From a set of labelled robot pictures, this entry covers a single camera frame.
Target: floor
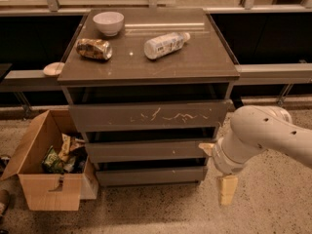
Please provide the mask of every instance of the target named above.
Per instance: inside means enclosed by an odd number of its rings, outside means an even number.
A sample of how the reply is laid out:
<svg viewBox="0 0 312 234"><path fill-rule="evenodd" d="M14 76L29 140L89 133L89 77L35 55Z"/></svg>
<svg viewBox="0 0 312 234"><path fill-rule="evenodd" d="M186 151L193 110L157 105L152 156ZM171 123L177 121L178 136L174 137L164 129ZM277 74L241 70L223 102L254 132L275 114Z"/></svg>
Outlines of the floor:
<svg viewBox="0 0 312 234"><path fill-rule="evenodd" d="M244 100L272 105L273 100ZM286 100L296 125L312 129L312 97ZM34 108L32 116L47 108ZM218 136L229 127L232 110ZM13 155L31 119L19 108L0 108L0 154ZM218 202L216 178L209 163L199 185L154 185L101 188L93 201L82 201L78 212L32 212L17 176L0 181L11 194L0 229L10 233L311 233L312 171L273 150L252 158L239 174L230 206Z"/></svg>

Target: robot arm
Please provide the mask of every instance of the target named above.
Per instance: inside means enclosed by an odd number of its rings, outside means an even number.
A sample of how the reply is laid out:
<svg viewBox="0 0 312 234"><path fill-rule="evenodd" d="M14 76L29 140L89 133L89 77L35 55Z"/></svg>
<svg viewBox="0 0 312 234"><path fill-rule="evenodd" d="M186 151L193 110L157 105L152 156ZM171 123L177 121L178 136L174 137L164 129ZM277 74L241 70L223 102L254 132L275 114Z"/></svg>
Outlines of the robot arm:
<svg viewBox="0 0 312 234"><path fill-rule="evenodd" d="M293 125L289 112L274 106L237 109L230 131L214 145L214 164L225 175L235 175L249 159L268 148L312 168L312 131Z"/></svg>

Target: drawer front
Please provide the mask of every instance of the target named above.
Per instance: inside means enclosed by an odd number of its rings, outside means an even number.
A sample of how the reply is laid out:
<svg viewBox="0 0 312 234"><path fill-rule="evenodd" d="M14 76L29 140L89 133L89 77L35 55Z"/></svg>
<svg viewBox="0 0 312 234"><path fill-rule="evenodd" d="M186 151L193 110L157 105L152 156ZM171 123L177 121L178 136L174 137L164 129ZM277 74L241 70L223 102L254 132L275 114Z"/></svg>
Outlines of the drawer front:
<svg viewBox="0 0 312 234"><path fill-rule="evenodd" d="M204 159L208 155L200 141L88 143L86 149L92 163Z"/></svg>
<svg viewBox="0 0 312 234"><path fill-rule="evenodd" d="M228 102L71 105L79 132L202 128L223 123Z"/></svg>
<svg viewBox="0 0 312 234"><path fill-rule="evenodd" d="M207 167L122 170L97 172L101 186L199 182L205 179Z"/></svg>

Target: cabinet top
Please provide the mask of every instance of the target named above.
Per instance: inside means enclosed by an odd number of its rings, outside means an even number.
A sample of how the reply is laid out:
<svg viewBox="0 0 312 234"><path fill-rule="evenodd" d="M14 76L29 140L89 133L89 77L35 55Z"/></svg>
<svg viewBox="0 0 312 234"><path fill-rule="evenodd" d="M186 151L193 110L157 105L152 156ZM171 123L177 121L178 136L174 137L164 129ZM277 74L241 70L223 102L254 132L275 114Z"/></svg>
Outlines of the cabinet top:
<svg viewBox="0 0 312 234"><path fill-rule="evenodd" d="M116 11L125 16L125 26L113 37L96 29L94 15ZM171 32L189 32L184 47L156 60L144 54L144 43ZM81 57L71 50L58 78L61 85L135 85L226 82L238 72L207 15L201 9L122 8L92 10L77 39L110 42L112 58L103 61Z"/></svg>

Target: open cardboard box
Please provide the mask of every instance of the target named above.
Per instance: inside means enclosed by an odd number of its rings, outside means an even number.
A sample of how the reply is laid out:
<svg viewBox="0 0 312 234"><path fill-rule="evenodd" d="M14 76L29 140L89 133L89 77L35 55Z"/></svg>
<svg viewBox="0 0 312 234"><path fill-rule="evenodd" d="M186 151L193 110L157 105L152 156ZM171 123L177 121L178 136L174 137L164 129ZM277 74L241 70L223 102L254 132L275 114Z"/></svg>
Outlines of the open cardboard box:
<svg viewBox="0 0 312 234"><path fill-rule="evenodd" d="M48 110L32 120L1 180L19 176L33 211L78 211L80 200L96 199L98 180L87 160L82 174L45 174L41 162L52 145L60 150L61 134L77 133L68 110Z"/></svg>

